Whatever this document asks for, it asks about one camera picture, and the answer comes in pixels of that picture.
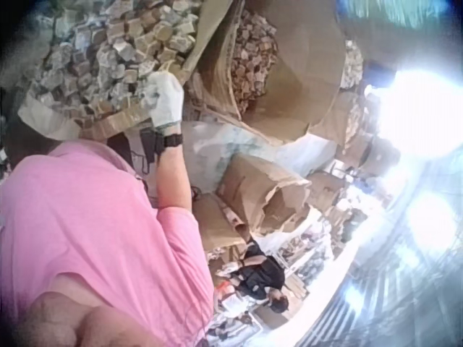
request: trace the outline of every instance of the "pink shirt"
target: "pink shirt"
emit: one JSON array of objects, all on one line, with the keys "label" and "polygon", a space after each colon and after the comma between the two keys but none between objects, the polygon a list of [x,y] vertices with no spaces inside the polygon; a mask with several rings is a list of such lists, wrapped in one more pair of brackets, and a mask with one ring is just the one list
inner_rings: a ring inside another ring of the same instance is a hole
[{"label": "pink shirt", "polygon": [[166,346],[193,346],[213,284],[192,213],[150,206],[108,147],[67,142],[22,161],[1,187],[1,299],[14,319],[75,273]]}]

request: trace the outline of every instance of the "person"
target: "person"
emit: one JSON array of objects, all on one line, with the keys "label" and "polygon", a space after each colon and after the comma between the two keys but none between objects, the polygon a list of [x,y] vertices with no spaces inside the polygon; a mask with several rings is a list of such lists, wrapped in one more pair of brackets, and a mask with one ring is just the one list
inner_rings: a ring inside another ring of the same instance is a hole
[{"label": "person", "polygon": [[157,209],[103,144],[27,155],[14,134],[6,141],[15,168],[0,191],[0,294],[19,346],[195,346],[207,333],[213,282],[191,213],[183,89],[168,72],[148,85],[142,107],[164,136]]},{"label": "person", "polygon": [[225,264],[217,275],[228,278],[243,296],[258,301],[268,300],[275,313],[288,310],[288,298],[281,292],[285,281],[284,269],[273,256],[266,256],[252,238],[249,238],[243,259]]}]

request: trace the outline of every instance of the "dark hair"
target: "dark hair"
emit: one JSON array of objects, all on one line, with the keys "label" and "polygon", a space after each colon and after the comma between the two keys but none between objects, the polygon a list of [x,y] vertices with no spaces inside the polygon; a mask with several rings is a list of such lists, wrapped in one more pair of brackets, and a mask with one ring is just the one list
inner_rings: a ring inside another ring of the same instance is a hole
[{"label": "dark hair", "polygon": [[280,299],[272,300],[272,303],[270,305],[270,308],[275,313],[283,313],[286,310],[288,310],[288,307],[289,307],[289,301],[286,296],[282,296]]}]

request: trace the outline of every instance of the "black shirt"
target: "black shirt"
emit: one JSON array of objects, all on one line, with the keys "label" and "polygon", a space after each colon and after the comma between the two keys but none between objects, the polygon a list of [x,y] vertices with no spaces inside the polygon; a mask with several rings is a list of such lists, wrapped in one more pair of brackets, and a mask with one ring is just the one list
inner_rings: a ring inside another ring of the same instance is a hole
[{"label": "black shirt", "polygon": [[285,280],[284,269],[272,256],[260,265],[242,267],[234,275],[244,278],[237,287],[238,291],[256,300],[267,299],[266,287],[281,290]]}]

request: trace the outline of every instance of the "white glove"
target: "white glove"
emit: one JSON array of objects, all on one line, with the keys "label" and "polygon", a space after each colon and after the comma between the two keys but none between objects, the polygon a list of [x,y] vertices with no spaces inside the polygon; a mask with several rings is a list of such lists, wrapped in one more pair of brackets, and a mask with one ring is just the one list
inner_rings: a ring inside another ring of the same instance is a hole
[{"label": "white glove", "polygon": [[148,112],[156,129],[178,124],[182,120],[183,88],[170,72],[152,72],[142,89],[141,106]]}]

